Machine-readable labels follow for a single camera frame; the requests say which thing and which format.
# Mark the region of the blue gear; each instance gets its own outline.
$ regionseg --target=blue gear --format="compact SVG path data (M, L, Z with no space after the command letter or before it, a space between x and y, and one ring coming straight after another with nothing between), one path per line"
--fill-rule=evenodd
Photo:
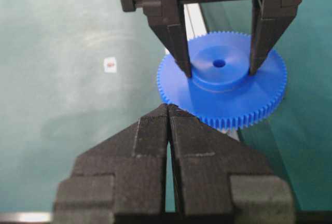
M233 32L190 40L189 79L166 55L157 74L162 101L217 129L243 128L268 117L285 92L286 66L272 50L257 74L250 76L250 42L249 35Z

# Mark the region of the white sticker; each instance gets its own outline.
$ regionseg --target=white sticker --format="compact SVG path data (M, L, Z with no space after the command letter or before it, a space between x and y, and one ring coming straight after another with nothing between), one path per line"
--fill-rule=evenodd
M108 57L104 59L104 72L116 73L116 58Z

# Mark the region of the green tabletop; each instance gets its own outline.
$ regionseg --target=green tabletop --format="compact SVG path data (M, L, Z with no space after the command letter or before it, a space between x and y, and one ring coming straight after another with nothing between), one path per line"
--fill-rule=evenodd
M119 0L0 0L0 212L50 211L76 156L156 108L164 48ZM104 72L115 57L117 73Z

